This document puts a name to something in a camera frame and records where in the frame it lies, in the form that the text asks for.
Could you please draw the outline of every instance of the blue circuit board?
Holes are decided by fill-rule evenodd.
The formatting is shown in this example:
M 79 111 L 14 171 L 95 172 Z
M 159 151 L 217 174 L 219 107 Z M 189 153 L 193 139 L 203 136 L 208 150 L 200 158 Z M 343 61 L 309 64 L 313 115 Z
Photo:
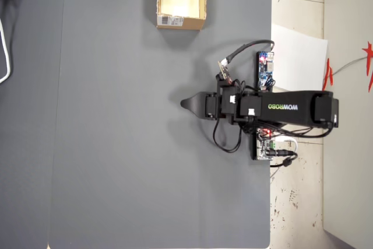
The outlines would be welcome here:
M 264 89 L 265 83 L 268 78 L 273 75 L 273 52 L 259 52 L 258 53 L 258 64 L 259 64 L 259 75 L 258 75 L 258 88 Z

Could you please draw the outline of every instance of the box label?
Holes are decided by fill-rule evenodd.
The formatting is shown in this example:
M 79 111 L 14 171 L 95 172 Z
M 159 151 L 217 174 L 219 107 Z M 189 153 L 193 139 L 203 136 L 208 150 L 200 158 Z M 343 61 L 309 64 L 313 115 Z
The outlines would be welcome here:
M 184 23 L 183 17 L 158 16 L 157 24 L 159 26 L 182 26 Z

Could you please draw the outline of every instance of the white paper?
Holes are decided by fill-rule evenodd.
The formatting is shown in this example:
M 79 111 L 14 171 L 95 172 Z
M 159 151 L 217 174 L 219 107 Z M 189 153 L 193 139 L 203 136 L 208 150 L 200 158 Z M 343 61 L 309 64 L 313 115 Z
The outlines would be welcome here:
M 328 41 L 272 25 L 273 78 L 285 90 L 321 90 Z

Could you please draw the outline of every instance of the circuit board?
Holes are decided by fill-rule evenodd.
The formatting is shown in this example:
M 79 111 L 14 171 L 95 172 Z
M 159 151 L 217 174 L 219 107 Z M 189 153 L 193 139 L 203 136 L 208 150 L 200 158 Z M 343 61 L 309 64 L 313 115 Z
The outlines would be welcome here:
M 273 74 L 273 52 L 258 52 L 256 54 L 257 66 L 258 66 L 258 89 L 272 91 L 272 87 L 267 87 L 266 83 L 272 79 Z M 271 148 L 270 145 L 273 143 L 271 139 L 259 141 L 258 136 L 271 136 L 272 132 L 269 129 L 258 128 L 254 136 L 256 151 L 254 151 L 255 160 L 272 160 L 273 157 L 266 155 L 266 150 Z
M 273 73 L 273 52 L 258 52 L 258 88 L 266 89 L 265 83 L 268 78 L 272 77 Z

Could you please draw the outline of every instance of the robotic arm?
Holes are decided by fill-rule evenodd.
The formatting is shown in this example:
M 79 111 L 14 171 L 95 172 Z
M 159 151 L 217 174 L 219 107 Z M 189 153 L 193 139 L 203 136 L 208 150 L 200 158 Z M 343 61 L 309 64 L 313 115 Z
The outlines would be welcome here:
M 227 58 L 219 62 L 220 73 L 216 75 L 216 92 L 200 92 L 189 99 L 181 101 L 181 106 L 193 112 L 198 118 L 216 121 L 213 132 L 215 144 L 227 153 L 234 153 L 241 143 L 244 132 L 253 138 L 252 155 L 254 160 L 272 160 L 275 156 L 287 157 L 283 164 L 288 166 L 296 159 L 296 151 L 276 149 L 276 138 L 286 136 L 300 138 L 320 138 L 330 134 L 338 127 L 338 100 L 332 92 L 299 91 L 273 93 L 275 81 L 272 79 L 272 52 L 259 52 L 256 64 L 257 87 L 250 87 L 239 80 L 232 80 L 227 65 L 238 53 L 259 43 L 272 43 L 270 40 L 259 40 L 243 45 Z M 220 119 L 225 118 L 231 125 L 240 128 L 236 146 L 232 149 L 221 147 L 215 140 L 215 132 Z M 288 131 L 286 124 L 308 127 Z M 307 135 L 313 128 L 327 131 L 320 135 Z

